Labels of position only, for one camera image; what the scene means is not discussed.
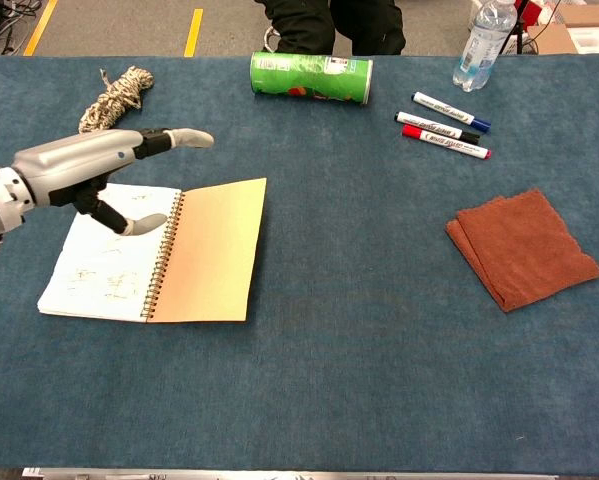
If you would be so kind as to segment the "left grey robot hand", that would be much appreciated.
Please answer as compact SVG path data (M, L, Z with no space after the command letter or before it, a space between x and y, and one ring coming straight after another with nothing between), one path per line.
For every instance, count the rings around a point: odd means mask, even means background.
M167 221L156 213L127 218L98 197L109 176L134 161L178 147L209 148L211 134L191 128L81 133L19 151L13 169L37 206L73 204L76 210L123 236L146 234Z

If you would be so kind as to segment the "tan spiral notebook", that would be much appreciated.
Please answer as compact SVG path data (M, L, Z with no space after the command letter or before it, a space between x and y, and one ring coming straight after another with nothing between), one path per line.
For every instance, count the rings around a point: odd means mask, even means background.
M100 197L113 208L167 221L120 236L75 215L39 311L141 323L245 320L266 183L189 191L109 184Z

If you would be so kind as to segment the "brown cloth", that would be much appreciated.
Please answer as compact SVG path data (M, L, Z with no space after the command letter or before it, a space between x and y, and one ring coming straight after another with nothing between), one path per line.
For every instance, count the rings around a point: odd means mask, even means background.
M598 263L538 189L459 210L445 230L505 313L599 278Z

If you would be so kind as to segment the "green chips can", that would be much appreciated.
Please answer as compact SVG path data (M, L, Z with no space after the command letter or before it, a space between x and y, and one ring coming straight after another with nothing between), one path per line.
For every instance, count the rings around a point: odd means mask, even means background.
M254 93L366 104L374 62L323 55L255 52L250 61Z

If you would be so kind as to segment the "person in black trousers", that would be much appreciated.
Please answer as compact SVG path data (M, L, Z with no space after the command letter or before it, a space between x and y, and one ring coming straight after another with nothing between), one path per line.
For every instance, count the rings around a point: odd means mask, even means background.
M278 53L330 55L335 35L354 56L399 55L406 45L394 0L255 0L280 34Z

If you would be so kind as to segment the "black-capped whiteboard marker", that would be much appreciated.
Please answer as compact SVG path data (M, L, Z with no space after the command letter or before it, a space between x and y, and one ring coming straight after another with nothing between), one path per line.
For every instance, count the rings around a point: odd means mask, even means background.
M410 113L398 111L394 115L394 120L405 125L414 126L426 131L454 138L468 144L479 144L480 136L478 134L469 133L459 128L434 122Z

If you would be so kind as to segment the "red-capped whiteboard marker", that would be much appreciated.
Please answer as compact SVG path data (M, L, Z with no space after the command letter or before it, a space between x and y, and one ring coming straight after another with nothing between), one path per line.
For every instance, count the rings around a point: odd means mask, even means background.
M491 157L491 151L487 148L472 145L451 137L446 137L408 124L403 126L402 135L426 143L434 144L449 150L453 150L461 154L476 157L482 160L487 160Z

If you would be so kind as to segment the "blue-capped whiteboard marker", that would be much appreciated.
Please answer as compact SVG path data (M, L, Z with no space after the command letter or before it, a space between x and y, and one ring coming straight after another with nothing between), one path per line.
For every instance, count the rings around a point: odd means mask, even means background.
M491 129L491 124L488 121L479 119L468 112L448 105L421 92L414 92L411 95L411 100L426 108L435 110L447 117L460 121L463 124L469 125L483 133L488 133Z

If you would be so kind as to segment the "clear plastic water bottle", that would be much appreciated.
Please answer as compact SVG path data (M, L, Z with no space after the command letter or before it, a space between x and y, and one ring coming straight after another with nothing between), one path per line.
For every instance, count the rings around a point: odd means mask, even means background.
M504 42L517 22L515 0L486 0L476 13L470 36L453 73L464 92L487 83Z

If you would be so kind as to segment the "cardboard box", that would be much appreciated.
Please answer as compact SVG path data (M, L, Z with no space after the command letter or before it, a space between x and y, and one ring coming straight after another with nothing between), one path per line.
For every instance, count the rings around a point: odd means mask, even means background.
M564 4L546 25L530 26L530 44L539 55L599 54L599 4Z

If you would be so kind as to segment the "aluminium table edge rail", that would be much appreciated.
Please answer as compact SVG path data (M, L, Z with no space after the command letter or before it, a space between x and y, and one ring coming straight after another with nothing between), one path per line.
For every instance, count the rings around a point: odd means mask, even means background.
M24 480L559 480L554 475L25 467Z

